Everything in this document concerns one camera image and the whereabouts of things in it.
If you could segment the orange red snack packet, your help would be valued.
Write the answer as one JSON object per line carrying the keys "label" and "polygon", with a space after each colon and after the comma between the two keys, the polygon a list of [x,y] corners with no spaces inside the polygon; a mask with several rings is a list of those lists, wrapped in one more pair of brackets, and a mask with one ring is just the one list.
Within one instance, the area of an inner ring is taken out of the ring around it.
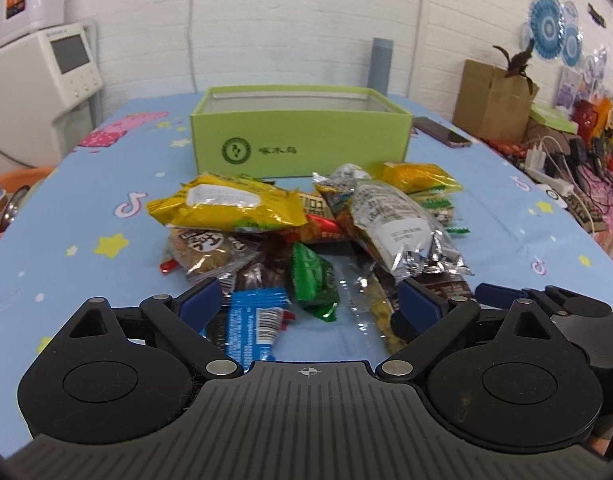
{"label": "orange red snack packet", "polygon": [[171,255],[165,254],[161,259],[159,269],[162,274],[170,274],[171,272],[174,272],[179,266],[180,263],[178,263]]}

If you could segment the brown transparent snack packet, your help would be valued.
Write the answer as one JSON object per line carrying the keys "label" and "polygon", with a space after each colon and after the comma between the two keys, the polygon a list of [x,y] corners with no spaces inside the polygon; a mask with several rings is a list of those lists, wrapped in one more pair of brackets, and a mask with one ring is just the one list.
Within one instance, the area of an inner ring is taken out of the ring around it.
{"label": "brown transparent snack packet", "polygon": [[215,278],[229,296],[238,271],[259,252],[259,236],[213,230],[171,229],[163,256],[171,255],[180,266],[175,271],[197,285]]}

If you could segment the blue snack packet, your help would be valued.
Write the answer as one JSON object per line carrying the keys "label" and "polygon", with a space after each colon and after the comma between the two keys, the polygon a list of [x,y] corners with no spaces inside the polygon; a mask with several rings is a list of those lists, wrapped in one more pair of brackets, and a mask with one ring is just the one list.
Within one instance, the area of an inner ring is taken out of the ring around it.
{"label": "blue snack packet", "polygon": [[284,287],[240,290],[230,297],[226,354],[245,370],[256,361],[274,361],[279,333],[294,319]]}

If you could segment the silver snack bag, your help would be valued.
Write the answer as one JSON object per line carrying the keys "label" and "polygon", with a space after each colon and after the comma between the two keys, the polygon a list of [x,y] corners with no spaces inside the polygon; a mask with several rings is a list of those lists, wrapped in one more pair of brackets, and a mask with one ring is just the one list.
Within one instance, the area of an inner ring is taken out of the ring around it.
{"label": "silver snack bag", "polygon": [[393,185],[351,164],[328,176],[316,172],[313,185],[349,237],[397,281],[471,274],[444,226]]}

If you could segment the green pea snack packet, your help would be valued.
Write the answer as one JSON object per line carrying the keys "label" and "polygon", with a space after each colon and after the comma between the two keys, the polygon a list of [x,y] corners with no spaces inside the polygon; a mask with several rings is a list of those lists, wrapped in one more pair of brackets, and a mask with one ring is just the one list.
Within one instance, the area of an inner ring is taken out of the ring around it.
{"label": "green pea snack packet", "polygon": [[467,235],[471,232],[464,220],[456,214],[450,197],[442,190],[415,193],[410,198],[431,214],[449,234]]}

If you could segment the dark red snack packet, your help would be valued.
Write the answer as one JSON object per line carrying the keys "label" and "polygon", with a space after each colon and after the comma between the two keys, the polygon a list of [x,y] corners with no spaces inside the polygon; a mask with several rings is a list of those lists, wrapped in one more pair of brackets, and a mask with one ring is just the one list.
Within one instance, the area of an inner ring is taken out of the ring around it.
{"label": "dark red snack packet", "polygon": [[284,288],[290,256],[291,246],[285,240],[266,240],[253,259],[238,271],[235,292]]}

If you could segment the yellow topped clear packet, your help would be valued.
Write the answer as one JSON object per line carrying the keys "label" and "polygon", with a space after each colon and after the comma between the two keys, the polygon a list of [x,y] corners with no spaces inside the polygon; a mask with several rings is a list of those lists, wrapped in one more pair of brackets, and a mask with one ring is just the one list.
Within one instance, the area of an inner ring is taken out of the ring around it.
{"label": "yellow topped clear packet", "polygon": [[340,287],[345,290],[347,306],[373,360],[381,361],[404,348],[405,341],[391,328],[395,294],[384,288],[372,263],[350,264]]}

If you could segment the large yellow snack bag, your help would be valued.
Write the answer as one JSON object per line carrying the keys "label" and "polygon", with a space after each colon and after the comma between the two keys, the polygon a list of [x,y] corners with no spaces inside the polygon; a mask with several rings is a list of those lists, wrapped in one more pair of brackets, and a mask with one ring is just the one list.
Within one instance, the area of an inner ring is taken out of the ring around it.
{"label": "large yellow snack bag", "polygon": [[152,200],[147,211],[162,226],[180,229],[264,233],[308,222],[297,191],[212,172],[169,197]]}

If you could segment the small yellow snack bag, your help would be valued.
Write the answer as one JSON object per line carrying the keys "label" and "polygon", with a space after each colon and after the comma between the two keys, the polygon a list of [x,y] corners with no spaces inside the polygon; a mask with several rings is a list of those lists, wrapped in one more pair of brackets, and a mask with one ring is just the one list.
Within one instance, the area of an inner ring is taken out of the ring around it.
{"label": "small yellow snack bag", "polygon": [[463,186],[435,164],[413,162],[385,162],[377,172],[377,179],[399,188],[405,194],[439,190],[461,192]]}

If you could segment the green candy packet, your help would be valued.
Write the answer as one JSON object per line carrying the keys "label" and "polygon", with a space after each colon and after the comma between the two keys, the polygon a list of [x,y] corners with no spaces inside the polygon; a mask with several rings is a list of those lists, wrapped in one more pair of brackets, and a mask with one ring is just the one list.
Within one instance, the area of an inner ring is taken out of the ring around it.
{"label": "green candy packet", "polygon": [[291,290],[293,300],[321,321],[337,320],[339,294],[334,267],[303,244],[292,246]]}

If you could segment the orange noodle snack packet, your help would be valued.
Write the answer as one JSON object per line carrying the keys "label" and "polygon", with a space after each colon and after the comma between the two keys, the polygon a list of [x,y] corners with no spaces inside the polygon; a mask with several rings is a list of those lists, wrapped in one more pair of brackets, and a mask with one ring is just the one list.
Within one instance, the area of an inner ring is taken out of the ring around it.
{"label": "orange noodle snack packet", "polygon": [[346,231],[335,220],[331,208],[320,194],[299,193],[306,222],[284,233],[290,243],[323,244],[347,240]]}

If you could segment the white power strip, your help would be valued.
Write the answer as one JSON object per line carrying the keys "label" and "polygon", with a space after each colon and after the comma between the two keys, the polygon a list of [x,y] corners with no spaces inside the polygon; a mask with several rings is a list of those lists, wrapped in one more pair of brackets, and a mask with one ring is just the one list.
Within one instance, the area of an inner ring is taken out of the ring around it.
{"label": "white power strip", "polygon": [[550,177],[543,172],[536,170],[535,168],[525,167],[523,171],[533,180],[546,184],[553,188],[560,196],[566,197],[575,192],[575,187],[572,183],[567,182],[560,178]]}

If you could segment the blue cartoon tablecloth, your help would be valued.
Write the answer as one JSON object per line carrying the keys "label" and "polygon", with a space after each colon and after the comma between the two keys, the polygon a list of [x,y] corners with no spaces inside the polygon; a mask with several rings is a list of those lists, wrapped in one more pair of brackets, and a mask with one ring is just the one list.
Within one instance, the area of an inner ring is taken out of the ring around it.
{"label": "blue cartoon tablecloth", "polygon": [[223,288],[256,259],[285,278],[319,266],[325,302],[302,308],[287,282],[272,287],[274,306],[240,310],[240,336],[253,339],[236,356],[242,365],[380,362],[387,351],[377,328],[361,328],[349,305],[375,269],[395,280],[448,272],[469,289],[555,286],[613,309],[610,258],[485,144],[448,148],[427,134],[407,142],[407,165],[436,166],[459,184],[451,226],[414,202],[389,219],[400,191],[351,164],[361,218],[379,246],[369,255],[321,194],[328,171],[259,179],[237,166],[198,169],[190,128],[198,102],[190,94],[125,105],[29,194],[0,240],[0,455],[31,441],[18,385],[67,322],[106,342],[104,314],[163,299],[203,332]]}

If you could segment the orange plastic stool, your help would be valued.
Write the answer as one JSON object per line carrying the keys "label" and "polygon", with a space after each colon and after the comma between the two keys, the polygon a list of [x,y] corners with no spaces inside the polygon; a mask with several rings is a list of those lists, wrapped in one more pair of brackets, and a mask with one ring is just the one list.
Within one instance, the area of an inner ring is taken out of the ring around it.
{"label": "orange plastic stool", "polygon": [[29,191],[53,171],[54,167],[42,167],[16,170],[0,176],[0,239],[6,230],[4,215],[10,201],[22,190]]}

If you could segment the grey cylindrical bottle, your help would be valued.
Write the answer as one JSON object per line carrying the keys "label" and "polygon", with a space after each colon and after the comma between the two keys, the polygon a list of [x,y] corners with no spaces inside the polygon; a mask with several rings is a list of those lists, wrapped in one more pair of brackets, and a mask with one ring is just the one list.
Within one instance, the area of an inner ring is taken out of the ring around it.
{"label": "grey cylindrical bottle", "polygon": [[383,96],[388,92],[394,45],[391,39],[373,39],[367,87],[379,92]]}

